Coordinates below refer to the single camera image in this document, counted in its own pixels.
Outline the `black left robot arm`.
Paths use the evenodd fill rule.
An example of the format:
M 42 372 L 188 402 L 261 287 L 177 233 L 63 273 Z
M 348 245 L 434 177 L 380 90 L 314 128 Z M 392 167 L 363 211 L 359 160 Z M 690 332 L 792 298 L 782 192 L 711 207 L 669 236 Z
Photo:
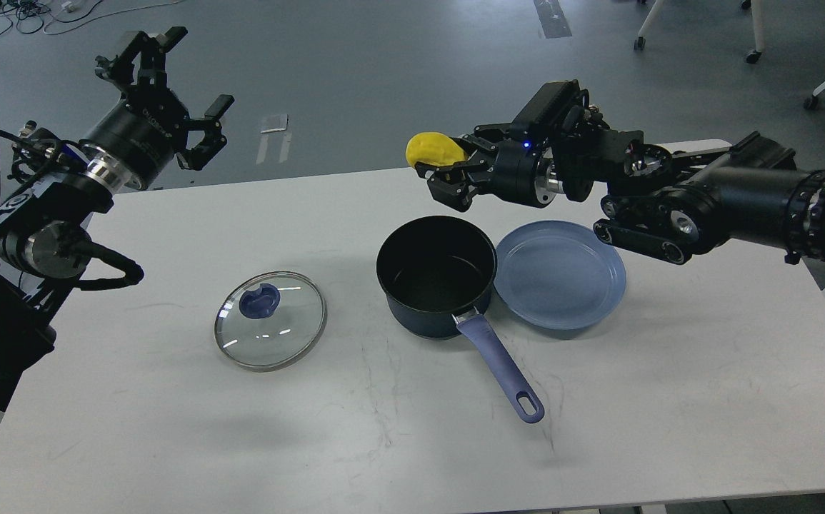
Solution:
M 108 213 L 122 189 L 146 190 L 171 161 L 200 171 L 227 144 L 221 120 L 233 96 L 194 116 L 169 87 L 165 61 L 187 33 L 129 31 L 114 55 L 98 56 L 96 75 L 119 100 L 81 139 L 33 123 L 0 130 L 0 412 L 24 371 L 54 350 L 51 323 L 70 293 L 144 279 L 134 260 L 95 243 L 84 221 Z

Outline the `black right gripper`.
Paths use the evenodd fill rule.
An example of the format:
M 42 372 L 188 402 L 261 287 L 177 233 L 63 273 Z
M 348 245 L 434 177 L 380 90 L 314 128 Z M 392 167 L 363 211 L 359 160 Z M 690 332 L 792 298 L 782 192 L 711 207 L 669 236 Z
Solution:
M 556 193 L 546 188 L 549 162 L 543 150 L 524 142 L 512 123 L 479 124 L 455 137 L 461 162 L 448 166 L 418 162 L 414 170 L 426 182 L 433 201 L 464 213 L 475 196 L 491 194 L 501 201 L 545 208 Z

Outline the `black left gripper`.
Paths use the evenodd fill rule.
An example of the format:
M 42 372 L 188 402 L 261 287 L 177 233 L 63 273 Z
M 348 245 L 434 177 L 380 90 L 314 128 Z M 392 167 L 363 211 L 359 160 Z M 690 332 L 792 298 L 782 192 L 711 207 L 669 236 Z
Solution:
M 125 166 L 129 188 L 150 188 L 174 157 L 181 169 L 201 171 L 227 144 L 221 119 L 234 104 L 232 95 L 219 95 L 193 118 L 168 86 L 167 54 L 187 34 L 184 26 L 156 34 L 128 31 L 112 56 L 95 58 L 96 77 L 112 84 L 119 100 L 79 143 L 85 156 L 107 155 Z M 202 139 L 187 148 L 194 131 Z

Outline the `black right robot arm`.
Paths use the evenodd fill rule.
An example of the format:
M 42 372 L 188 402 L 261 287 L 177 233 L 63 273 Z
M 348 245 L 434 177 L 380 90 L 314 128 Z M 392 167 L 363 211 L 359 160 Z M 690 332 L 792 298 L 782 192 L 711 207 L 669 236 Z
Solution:
M 543 208 L 606 186 L 602 243 L 682 266 L 726 241 L 825 263 L 825 170 L 800 169 L 791 148 L 758 131 L 705 151 L 670 151 L 643 131 L 617 131 L 576 79 L 543 84 L 513 121 L 451 137 L 422 131 L 405 157 L 432 198 L 455 211 L 478 195 Z

